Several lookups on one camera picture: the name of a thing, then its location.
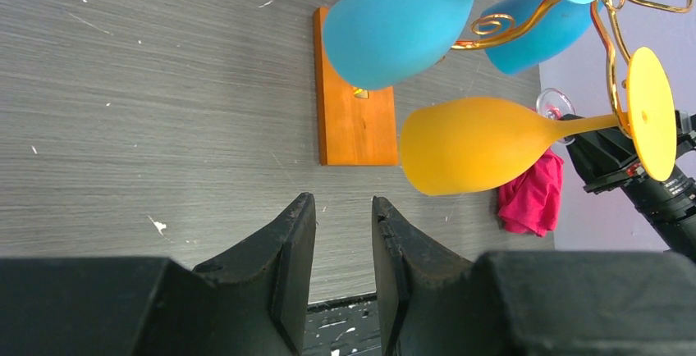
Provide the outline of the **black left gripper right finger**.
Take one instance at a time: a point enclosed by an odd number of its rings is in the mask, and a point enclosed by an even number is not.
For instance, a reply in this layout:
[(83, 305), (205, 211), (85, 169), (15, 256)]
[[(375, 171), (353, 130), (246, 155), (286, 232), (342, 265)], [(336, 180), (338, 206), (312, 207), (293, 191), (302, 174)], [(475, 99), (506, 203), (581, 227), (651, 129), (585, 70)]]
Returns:
[(385, 355), (692, 355), (695, 266), (676, 253), (507, 250), (474, 261), (372, 201)]

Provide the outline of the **blue wine glass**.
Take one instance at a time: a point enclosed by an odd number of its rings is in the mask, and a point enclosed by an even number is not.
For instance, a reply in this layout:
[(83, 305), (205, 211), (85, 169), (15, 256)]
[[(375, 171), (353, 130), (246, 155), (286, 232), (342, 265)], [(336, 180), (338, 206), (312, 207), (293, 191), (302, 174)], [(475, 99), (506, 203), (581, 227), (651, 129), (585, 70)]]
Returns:
[(463, 41), (474, 0), (339, 0), (322, 28), (324, 56), (348, 84), (380, 90), (438, 63)]
[(590, 27), (591, 7), (606, 1), (504, 0), (486, 9), (471, 30), (489, 61), (514, 75), (564, 52)]

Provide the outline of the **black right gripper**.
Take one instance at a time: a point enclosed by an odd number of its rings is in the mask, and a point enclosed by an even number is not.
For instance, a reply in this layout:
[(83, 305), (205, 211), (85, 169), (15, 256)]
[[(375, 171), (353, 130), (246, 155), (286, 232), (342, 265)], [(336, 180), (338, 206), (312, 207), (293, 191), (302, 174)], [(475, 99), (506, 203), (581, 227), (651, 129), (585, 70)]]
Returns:
[[(695, 150), (695, 115), (675, 110), (676, 158)], [(695, 259), (695, 179), (675, 167), (665, 181), (648, 176), (631, 139), (618, 128), (571, 136), (566, 145), (587, 193), (621, 188), (671, 252)]]

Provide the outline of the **yellow wine glass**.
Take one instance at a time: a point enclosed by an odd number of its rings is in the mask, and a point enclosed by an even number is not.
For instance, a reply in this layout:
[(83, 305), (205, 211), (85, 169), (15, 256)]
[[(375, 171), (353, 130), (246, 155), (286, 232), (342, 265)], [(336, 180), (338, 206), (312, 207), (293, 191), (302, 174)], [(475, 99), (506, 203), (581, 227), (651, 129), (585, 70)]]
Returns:
[[(649, 48), (630, 59), (626, 79), (630, 136), (645, 171), (658, 181), (676, 158), (675, 106), (662, 64)], [(428, 196), (494, 189), (527, 171), (556, 141), (617, 126), (616, 116), (545, 118), (501, 98), (462, 98), (412, 112), (399, 140), (407, 180)]]

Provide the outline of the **clear wine glass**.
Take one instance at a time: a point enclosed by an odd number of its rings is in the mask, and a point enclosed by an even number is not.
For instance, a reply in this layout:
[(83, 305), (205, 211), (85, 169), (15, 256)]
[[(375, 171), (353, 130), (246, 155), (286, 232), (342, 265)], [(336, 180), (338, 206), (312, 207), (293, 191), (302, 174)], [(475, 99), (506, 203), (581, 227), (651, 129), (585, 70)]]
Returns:
[(551, 120), (561, 121), (564, 117), (575, 116), (571, 101), (558, 89), (544, 89), (536, 100), (537, 114)]

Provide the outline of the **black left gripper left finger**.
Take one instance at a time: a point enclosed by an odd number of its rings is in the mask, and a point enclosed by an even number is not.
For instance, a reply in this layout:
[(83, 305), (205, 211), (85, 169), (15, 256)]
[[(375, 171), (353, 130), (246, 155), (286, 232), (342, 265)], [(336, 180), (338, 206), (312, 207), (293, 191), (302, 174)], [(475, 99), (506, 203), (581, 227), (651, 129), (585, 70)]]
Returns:
[(186, 269), (165, 257), (4, 258), (4, 355), (299, 355), (314, 196)]

